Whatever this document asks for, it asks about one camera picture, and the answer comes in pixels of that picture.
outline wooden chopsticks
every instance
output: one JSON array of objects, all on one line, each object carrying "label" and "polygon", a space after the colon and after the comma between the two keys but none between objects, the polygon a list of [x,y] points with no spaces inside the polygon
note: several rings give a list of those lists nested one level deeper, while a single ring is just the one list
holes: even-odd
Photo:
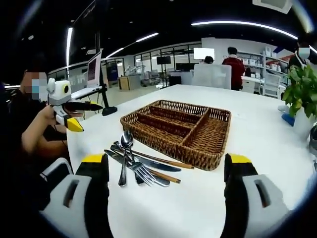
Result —
[{"label": "wooden chopsticks", "polygon": [[168,176],[168,175],[165,175],[165,174],[161,174],[160,172],[157,172],[155,170],[151,170],[149,168],[147,168],[152,174],[162,178],[162,179],[166,179],[168,181],[171,181],[171,182],[174,182],[174,183],[180,183],[180,179],[178,178],[174,178],[174,177],[171,177],[171,176]]},{"label": "wooden chopsticks", "polygon": [[135,150],[131,150],[132,153],[136,154],[136,155],[140,155],[140,156],[143,156],[143,157],[147,157],[149,159],[152,159],[152,160],[156,160],[156,161],[159,161],[159,162],[163,162],[165,164],[169,164],[169,165],[173,165],[173,166],[177,166],[177,167],[181,167],[181,168],[185,168],[185,169],[193,169],[194,166],[192,165],[188,165],[188,164],[184,164],[184,163],[180,163],[180,162],[174,162],[174,161],[169,161],[169,160],[164,160],[164,159],[160,159],[160,158],[157,158],[157,157],[154,157],[154,156],[151,156],[151,155],[146,155],[146,154],[143,154],[141,152],[138,152],[138,151],[135,151]]}]

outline office chair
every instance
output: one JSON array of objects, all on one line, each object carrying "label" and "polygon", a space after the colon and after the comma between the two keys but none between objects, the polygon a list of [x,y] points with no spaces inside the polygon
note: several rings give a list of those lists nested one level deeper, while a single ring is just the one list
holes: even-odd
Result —
[{"label": "office chair", "polygon": [[231,66],[196,64],[192,85],[231,89]]}]

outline white cabinet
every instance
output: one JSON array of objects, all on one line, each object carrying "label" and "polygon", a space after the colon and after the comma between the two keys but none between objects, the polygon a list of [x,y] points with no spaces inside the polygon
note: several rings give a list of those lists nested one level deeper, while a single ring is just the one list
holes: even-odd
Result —
[{"label": "white cabinet", "polygon": [[242,92],[254,93],[255,82],[251,80],[242,80],[243,89]]}]

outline wicker basket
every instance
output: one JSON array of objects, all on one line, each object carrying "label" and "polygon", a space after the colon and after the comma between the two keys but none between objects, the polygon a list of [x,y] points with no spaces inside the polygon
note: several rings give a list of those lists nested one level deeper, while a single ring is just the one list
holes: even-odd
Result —
[{"label": "wicker basket", "polygon": [[183,163],[203,170],[220,164],[231,112],[159,100],[120,119],[135,139]]}]

